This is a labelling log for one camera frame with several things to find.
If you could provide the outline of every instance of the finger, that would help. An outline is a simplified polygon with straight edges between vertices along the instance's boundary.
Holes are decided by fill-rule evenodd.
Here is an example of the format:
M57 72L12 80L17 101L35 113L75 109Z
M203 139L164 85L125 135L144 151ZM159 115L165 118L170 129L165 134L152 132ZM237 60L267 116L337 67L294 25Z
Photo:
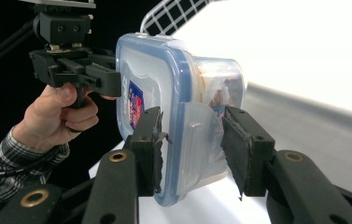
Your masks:
M117 97L115 97L115 96L101 95L101 97L105 98L106 100L115 100L115 99L117 99Z
M97 116L90 117L88 119L82 120L80 122L70 122L67 121L65 123L65 126L70 128L71 133L75 133L73 130L77 130L77 133L81 133L83 131L86 131L96 125L99 122L99 118Z
M66 83L61 88L47 86L34 102L34 111L39 117L49 117L58 113L63 107L70 106L77 99L77 90Z
M69 122L80 122L95 116L98 112L97 105L94 103L91 97L86 96L84 100L85 105L81 108L64 108L62 110L61 119Z

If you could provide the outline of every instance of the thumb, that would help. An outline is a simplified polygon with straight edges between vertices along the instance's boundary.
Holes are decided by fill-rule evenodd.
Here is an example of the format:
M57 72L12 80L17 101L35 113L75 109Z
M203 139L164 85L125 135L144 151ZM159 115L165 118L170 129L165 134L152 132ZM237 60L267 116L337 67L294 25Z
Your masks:
M34 112L40 117L52 116L63 107L70 106L77 99L77 90L71 83L61 88L47 86L34 102Z
M70 106L77 99L77 90L71 83L65 83L61 88L57 88L53 102L60 108Z

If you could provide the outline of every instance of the black metal bracket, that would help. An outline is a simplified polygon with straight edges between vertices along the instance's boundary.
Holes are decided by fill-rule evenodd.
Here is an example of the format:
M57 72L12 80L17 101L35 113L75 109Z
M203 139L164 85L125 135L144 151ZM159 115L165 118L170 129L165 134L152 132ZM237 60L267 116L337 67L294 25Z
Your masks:
M351 224L352 205L306 155L275 150L246 111L226 106L222 146L240 194L265 196L274 224Z

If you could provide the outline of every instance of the white wire grid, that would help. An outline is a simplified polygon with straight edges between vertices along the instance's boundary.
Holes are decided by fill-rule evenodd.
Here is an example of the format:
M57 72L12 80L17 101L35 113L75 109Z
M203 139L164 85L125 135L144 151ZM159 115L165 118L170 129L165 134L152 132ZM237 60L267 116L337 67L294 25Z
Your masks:
M162 0L141 22L140 33L172 35L194 15L216 0Z

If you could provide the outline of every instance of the label on container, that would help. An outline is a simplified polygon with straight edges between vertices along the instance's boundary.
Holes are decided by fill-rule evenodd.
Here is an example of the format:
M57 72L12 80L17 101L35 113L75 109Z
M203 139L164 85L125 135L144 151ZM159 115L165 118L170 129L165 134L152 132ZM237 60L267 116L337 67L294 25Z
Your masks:
M143 92L132 81L129 85L129 123L133 130L137 126L141 113L144 113Z

